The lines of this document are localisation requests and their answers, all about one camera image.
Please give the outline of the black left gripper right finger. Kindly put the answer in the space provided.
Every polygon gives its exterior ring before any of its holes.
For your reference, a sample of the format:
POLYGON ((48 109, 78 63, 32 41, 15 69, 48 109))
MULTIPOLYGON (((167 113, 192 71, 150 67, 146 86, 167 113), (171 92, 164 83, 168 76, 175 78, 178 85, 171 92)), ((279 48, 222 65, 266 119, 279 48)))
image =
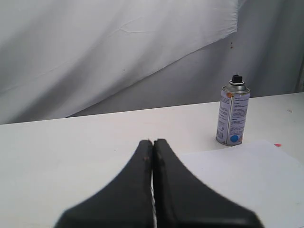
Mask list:
POLYGON ((218 194, 179 160, 165 139, 153 147, 153 188, 159 228, 261 228, 251 210, 218 194))

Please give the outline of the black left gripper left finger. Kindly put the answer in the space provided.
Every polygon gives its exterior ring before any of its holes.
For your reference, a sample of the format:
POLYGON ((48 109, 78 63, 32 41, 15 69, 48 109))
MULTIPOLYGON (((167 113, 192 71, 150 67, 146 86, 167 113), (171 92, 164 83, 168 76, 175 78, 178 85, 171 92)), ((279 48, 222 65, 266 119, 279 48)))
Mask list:
POLYGON ((57 228, 152 228, 153 144, 139 142, 120 173, 95 195, 67 209, 57 228))

